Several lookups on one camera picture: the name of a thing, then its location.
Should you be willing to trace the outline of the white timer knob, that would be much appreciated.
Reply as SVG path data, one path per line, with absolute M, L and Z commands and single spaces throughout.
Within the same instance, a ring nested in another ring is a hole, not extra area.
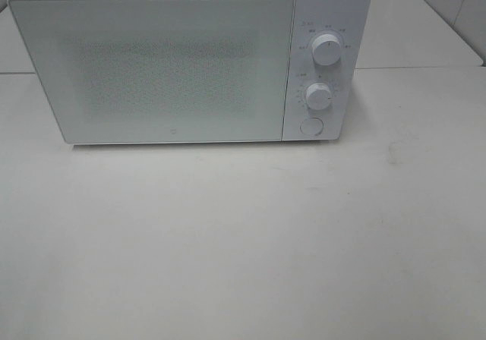
M 313 111 L 327 109 L 333 100 L 333 93 L 326 83 L 313 83 L 305 91 L 307 107 Z

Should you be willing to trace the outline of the upper white power knob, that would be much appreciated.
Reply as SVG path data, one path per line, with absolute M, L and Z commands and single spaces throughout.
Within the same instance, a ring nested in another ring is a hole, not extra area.
M 322 33 L 313 38 L 311 54 L 315 64 L 324 67 L 333 65 L 341 58 L 342 40 L 336 33 Z

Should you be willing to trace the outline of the white microwave door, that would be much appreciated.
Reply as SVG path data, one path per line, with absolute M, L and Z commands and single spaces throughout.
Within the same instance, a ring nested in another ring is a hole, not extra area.
M 293 0 L 14 0 L 68 143 L 278 140 Z

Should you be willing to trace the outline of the round white door button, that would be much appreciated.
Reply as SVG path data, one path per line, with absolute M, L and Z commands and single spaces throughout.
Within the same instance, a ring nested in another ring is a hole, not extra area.
M 319 118 L 307 118 L 300 125 L 302 134 L 309 137 L 317 137 L 323 132 L 323 122 Z

